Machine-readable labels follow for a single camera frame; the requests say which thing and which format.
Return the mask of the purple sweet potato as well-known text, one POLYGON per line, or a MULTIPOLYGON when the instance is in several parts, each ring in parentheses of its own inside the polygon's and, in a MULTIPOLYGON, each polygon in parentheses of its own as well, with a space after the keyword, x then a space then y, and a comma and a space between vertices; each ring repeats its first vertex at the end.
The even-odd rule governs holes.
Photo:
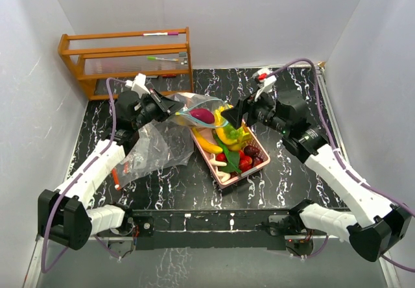
POLYGON ((215 122, 215 116, 205 108, 194 108, 190 111, 190 114, 193 118, 206 124, 213 124, 215 122))

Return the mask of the blue zipper clear bag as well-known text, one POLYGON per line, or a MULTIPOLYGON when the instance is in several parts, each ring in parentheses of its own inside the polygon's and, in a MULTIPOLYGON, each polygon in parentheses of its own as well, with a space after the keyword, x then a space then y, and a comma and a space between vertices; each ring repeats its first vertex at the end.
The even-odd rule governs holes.
POLYGON ((231 105, 218 97, 179 92, 171 98, 184 104, 172 117, 172 121, 177 125, 214 129, 228 124, 221 112, 230 109, 231 105))

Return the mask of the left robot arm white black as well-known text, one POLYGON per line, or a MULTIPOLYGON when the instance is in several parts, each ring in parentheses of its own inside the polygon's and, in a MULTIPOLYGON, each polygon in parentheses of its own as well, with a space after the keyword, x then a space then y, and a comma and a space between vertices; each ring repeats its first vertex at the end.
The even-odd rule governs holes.
POLYGON ((110 97, 112 124, 84 163, 55 190, 38 197, 38 233, 73 250, 81 249, 89 237, 112 229, 128 235, 134 220, 125 207, 106 205, 89 209, 88 204, 112 170, 139 140, 139 129, 152 121, 163 122, 184 108, 154 89, 139 94, 124 91, 110 97))

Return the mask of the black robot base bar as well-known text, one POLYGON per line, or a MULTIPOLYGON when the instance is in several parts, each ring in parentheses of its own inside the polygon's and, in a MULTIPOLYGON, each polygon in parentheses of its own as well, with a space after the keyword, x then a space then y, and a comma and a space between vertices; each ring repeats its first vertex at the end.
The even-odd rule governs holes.
POLYGON ((136 250, 163 248, 265 248, 285 250, 299 241, 309 254, 323 232, 309 233, 289 221, 287 210, 132 210, 119 232, 136 250))

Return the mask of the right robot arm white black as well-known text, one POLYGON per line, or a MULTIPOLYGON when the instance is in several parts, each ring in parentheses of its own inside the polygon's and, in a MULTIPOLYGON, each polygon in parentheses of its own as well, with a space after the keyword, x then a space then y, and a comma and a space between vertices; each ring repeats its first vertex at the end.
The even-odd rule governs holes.
POLYGON ((261 123, 282 135, 283 146, 313 170, 347 205, 335 211, 303 200, 289 210, 287 221, 297 234, 318 230, 347 241, 363 259, 375 262, 403 239, 412 215, 403 206, 364 187, 351 166, 308 120, 307 103, 294 92, 274 101, 266 93, 238 101, 221 116, 239 128, 261 123))

